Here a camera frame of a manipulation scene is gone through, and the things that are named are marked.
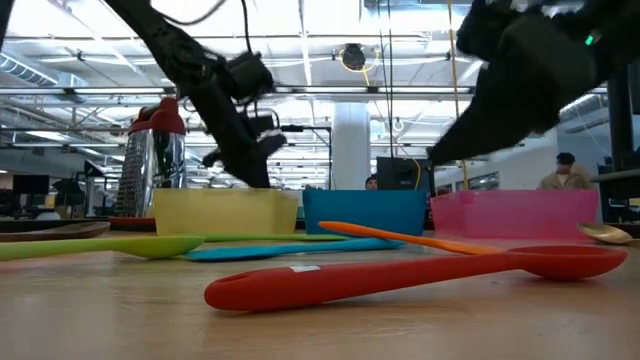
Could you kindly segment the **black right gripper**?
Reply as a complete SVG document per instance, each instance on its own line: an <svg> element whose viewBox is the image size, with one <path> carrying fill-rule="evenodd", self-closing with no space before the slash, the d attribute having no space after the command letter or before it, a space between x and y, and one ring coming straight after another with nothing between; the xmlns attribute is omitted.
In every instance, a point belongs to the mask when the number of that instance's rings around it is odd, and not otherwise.
<svg viewBox="0 0 640 360"><path fill-rule="evenodd" d="M474 1L457 46L488 63L475 97L432 147L444 165L506 147L505 128L545 131L562 107L616 72L605 28L614 0L586 1L577 11L548 16L540 1L519 11L510 1Z"/></svg>

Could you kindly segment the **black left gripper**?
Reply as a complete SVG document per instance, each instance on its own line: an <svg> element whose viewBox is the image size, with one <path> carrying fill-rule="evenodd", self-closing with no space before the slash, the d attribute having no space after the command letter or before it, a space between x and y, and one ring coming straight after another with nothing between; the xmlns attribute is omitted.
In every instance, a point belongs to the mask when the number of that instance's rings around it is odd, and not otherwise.
<svg viewBox="0 0 640 360"><path fill-rule="evenodd" d="M199 90L199 115L216 149L206 155L206 167L221 162L227 173L252 188L270 188L267 161L287 140L278 131L262 138L252 132L235 105L221 89Z"/></svg>

